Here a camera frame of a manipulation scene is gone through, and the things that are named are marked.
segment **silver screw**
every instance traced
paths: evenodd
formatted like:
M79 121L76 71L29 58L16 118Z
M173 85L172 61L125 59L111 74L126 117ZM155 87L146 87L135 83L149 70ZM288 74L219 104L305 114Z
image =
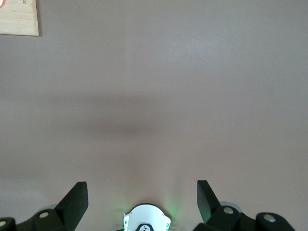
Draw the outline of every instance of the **silver screw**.
M234 212L233 212L233 209L231 209L231 208L229 208L229 207L225 207L224 209L223 209L223 211L226 213L226 214L233 214Z
M45 218L46 216L48 216L49 212L43 212L39 215L39 218Z
M0 221L0 227L5 226L5 224L6 224L6 221L4 220Z
M272 215L270 215L270 214L265 214L263 216L263 218L265 220L267 220L268 222L270 222L270 223L274 223L276 221L276 219Z

